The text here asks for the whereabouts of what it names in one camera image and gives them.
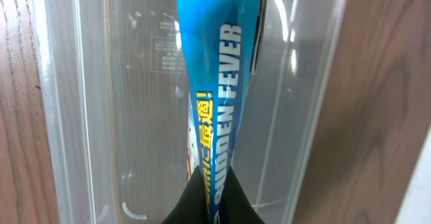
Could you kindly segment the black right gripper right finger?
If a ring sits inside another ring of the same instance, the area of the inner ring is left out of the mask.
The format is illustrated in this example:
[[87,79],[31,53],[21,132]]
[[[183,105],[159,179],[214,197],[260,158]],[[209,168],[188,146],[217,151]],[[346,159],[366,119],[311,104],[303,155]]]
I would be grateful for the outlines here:
[[248,201],[231,167],[224,185],[220,221],[221,224],[265,224]]

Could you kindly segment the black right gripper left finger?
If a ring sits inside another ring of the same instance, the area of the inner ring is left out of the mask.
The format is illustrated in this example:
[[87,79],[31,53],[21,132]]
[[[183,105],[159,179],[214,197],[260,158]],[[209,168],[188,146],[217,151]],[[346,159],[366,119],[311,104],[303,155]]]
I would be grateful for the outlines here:
[[208,224],[203,176],[196,167],[179,201],[162,224]]

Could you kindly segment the clear plastic container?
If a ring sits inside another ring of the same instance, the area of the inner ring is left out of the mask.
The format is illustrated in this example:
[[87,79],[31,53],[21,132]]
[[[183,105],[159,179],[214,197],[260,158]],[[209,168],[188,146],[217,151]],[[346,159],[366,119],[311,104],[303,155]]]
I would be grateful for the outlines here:
[[227,173],[291,223],[346,0],[33,0],[62,223],[161,223]]

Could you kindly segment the blue fever patch box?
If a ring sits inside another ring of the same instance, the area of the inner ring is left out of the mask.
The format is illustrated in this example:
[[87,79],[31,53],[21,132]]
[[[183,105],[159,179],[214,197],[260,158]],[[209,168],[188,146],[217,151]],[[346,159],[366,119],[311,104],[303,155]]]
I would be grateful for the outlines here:
[[262,1],[176,0],[209,223],[220,223]]

